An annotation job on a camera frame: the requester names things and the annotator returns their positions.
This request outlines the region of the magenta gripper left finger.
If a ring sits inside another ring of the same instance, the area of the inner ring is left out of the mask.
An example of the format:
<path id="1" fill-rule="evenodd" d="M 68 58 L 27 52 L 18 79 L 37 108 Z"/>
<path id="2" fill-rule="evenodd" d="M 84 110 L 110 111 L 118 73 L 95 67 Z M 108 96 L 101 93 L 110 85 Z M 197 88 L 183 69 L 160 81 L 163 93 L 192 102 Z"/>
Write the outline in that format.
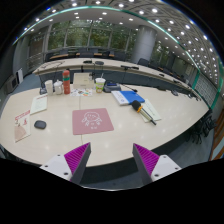
<path id="1" fill-rule="evenodd" d="M 81 145 L 66 154 L 57 154 L 41 166 L 48 171 L 72 183 L 79 184 L 91 154 L 91 144 Z"/>

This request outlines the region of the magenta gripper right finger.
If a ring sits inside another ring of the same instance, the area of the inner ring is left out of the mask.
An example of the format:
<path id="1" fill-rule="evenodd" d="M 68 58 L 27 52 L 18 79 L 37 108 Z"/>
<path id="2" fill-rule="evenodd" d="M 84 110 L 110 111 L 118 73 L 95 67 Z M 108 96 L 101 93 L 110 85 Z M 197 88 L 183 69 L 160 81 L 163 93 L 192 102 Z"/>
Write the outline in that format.
<path id="1" fill-rule="evenodd" d="M 157 155 L 136 143 L 132 153 L 144 185 L 181 170 L 168 155 Z"/>

